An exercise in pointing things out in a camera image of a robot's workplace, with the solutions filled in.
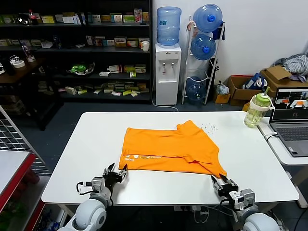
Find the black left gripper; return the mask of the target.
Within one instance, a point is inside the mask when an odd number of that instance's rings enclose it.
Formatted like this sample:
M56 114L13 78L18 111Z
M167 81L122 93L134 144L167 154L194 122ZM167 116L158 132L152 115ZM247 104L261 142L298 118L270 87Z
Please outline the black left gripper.
M115 163L112 163L109 167L103 171L104 186L107 187L110 192L113 192L113 188L117 183L122 183L127 174L128 165L125 164L123 169L118 173L113 172Z

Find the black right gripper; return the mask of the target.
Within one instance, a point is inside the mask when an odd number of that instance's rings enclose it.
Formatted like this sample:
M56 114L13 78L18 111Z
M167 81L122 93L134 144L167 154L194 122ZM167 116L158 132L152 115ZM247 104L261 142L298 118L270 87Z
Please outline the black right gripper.
M239 186L235 184L232 179L228 179L225 175L220 174L221 179L224 181L224 184L221 185L220 181L213 175L210 176L213 187L218 192L219 197L226 197L231 200L231 192L239 192Z

